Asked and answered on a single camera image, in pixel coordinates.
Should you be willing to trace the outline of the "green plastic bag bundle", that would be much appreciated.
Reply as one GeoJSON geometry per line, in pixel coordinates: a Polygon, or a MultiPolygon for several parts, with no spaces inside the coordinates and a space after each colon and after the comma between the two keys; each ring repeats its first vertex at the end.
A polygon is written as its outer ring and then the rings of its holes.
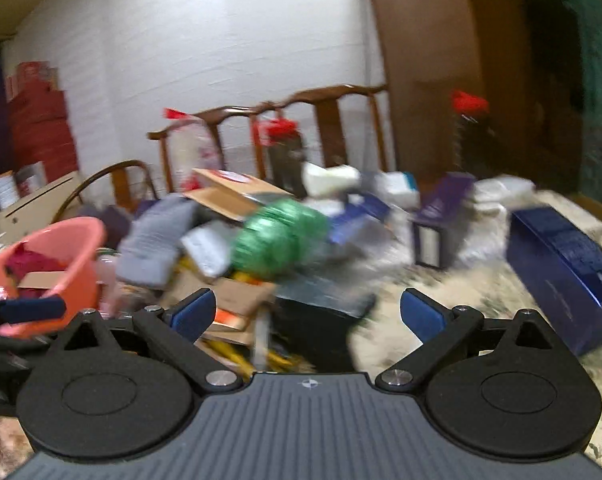
{"type": "Polygon", "coordinates": [[[324,242],[329,219],[291,198],[276,200],[243,223],[231,249],[239,272],[269,280],[306,261],[324,242]]]}

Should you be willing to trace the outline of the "stack of red boxes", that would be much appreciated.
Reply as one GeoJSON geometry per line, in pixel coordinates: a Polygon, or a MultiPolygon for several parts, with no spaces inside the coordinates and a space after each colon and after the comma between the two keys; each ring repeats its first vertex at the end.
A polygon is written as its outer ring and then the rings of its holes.
{"type": "Polygon", "coordinates": [[[47,181],[78,170],[66,95],[46,61],[22,62],[7,79],[10,143],[16,168],[40,162],[47,181]]]}

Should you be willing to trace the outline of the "brown bottle red lid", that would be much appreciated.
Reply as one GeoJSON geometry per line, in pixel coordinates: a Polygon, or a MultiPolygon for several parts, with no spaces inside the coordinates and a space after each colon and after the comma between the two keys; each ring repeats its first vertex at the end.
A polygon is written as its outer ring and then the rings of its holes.
{"type": "Polygon", "coordinates": [[[287,118],[261,120],[256,134],[258,146],[265,150],[273,184],[297,198],[306,197],[302,180],[306,157],[298,123],[287,118]]]}

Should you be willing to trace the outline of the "wooden chair right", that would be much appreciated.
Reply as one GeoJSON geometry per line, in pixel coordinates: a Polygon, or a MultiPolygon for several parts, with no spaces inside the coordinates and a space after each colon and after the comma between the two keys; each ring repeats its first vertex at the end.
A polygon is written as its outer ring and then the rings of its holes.
{"type": "Polygon", "coordinates": [[[328,166],[338,166],[348,162],[346,144],[341,122],[339,100],[344,96],[364,96],[371,114],[372,126],[377,142],[379,167],[389,170],[386,140],[384,140],[381,116],[376,95],[387,92],[387,84],[376,84],[365,87],[357,84],[339,84],[338,86],[314,88],[295,92],[292,96],[279,102],[266,101],[253,107],[249,113],[252,129],[252,145],[258,177],[266,177],[266,163],[260,136],[256,132],[258,116],[266,112],[275,112],[278,118],[284,118],[284,109],[292,104],[307,104],[314,107],[314,115],[320,140],[322,141],[322,157],[328,166]]]}

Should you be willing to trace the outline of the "wooden chair left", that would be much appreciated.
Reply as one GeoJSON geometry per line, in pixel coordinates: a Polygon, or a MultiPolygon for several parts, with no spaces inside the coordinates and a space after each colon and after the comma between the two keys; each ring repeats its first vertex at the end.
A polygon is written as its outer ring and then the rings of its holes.
{"type": "Polygon", "coordinates": [[[260,174],[264,171],[263,156],[254,128],[258,116],[266,111],[258,106],[221,106],[188,114],[174,108],[164,108],[163,117],[168,125],[159,131],[147,133],[147,138],[159,143],[160,161],[168,192],[186,191],[195,188],[194,168],[227,169],[226,156],[220,125],[227,119],[246,118],[250,142],[260,174]]]}

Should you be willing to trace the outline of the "white cabinet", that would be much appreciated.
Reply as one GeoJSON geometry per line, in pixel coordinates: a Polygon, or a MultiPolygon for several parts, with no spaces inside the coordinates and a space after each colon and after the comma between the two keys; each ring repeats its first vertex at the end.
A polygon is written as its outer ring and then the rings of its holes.
{"type": "Polygon", "coordinates": [[[1,210],[0,244],[10,246],[49,226],[60,206],[81,183],[80,173],[72,171],[1,210]]]}

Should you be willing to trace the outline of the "large dark blue box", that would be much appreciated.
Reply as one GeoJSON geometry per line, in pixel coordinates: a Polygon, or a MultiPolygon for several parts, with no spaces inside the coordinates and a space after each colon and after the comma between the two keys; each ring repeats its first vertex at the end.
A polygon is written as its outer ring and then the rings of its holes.
{"type": "Polygon", "coordinates": [[[510,214],[506,260],[577,356],[602,346],[602,248],[551,206],[510,214]]]}

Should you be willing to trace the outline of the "upright purple box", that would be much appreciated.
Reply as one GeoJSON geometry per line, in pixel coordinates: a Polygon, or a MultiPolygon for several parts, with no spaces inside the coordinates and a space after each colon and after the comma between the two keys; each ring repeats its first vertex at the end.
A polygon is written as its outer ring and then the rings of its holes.
{"type": "Polygon", "coordinates": [[[412,219],[417,266],[445,270],[456,261],[470,226],[474,182],[472,174],[449,172],[422,201],[412,219]]]}

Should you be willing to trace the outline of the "pink plastic basin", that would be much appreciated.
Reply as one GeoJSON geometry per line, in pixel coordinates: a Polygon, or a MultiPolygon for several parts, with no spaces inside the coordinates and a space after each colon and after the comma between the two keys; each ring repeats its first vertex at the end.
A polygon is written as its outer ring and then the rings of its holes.
{"type": "Polygon", "coordinates": [[[0,325],[0,335],[16,338],[60,330],[80,310],[97,305],[95,258],[106,238],[103,223],[92,217],[63,220],[36,231],[0,252],[0,292],[10,299],[59,296],[62,318],[0,325]]]}

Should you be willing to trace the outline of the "wooden chair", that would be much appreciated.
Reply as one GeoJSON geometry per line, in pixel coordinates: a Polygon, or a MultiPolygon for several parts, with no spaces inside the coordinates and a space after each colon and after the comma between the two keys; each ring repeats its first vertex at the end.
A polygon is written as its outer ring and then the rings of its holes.
{"type": "Polygon", "coordinates": [[[307,104],[314,107],[314,115],[320,140],[322,141],[322,157],[328,166],[338,166],[348,162],[346,144],[341,122],[339,100],[344,96],[364,96],[371,114],[372,126],[377,142],[379,167],[389,170],[386,140],[384,140],[381,116],[376,95],[387,92],[387,84],[376,84],[365,87],[357,84],[339,84],[338,86],[314,88],[295,92],[292,96],[279,102],[266,101],[253,107],[249,113],[252,129],[252,145],[258,177],[266,177],[266,163],[260,136],[256,132],[258,116],[266,112],[275,112],[278,118],[284,118],[284,109],[292,104],[307,104]]]}
{"type": "Polygon", "coordinates": [[[195,188],[194,168],[227,169],[226,156],[220,125],[227,119],[246,118],[250,142],[260,174],[264,171],[263,156],[254,128],[258,116],[266,111],[258,106],[221,106],[188,114],[174,108],[164,108],[163,117],[168,125],[159,131],[147,133],[147,138],[159,143],[160,161],[168,192],[186,191],[195,188]]]}

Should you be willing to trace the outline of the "grey knitted sock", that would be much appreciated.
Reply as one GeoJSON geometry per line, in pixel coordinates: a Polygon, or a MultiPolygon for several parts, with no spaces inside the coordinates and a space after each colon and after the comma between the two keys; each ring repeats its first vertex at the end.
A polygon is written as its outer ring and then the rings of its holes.
{"type": "Polygon", "coordinates": [[[180,239],[196,223],[198,204],[180,194],[167,195],[137,220],[118,245],[116,278],[123,283],[164,289],[180,255],[180,239]]]}

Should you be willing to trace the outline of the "white paper tissue wad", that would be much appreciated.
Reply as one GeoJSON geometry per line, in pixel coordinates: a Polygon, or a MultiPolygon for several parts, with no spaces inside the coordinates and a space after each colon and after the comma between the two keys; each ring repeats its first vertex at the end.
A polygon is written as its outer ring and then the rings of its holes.
{"type": "Polygon", "coordinates": [[[357,188],[360,183],[360,172],[348,165],[324,168],[311,162],[304,162],[302,182],[308,196],[328,197],[357,188]]]}

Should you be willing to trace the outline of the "brown wooden wardrobe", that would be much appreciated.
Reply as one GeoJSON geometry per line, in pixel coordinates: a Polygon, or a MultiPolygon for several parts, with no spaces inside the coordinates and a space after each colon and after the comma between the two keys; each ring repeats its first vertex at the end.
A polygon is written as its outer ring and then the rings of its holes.
{"type": "Polygon", "coordinates": [[[450,96],[483,96],[502,170],[524,174],[533,130],[522,0],[371,0],[398,168],[433,181],[453,167],[450,96]]]}

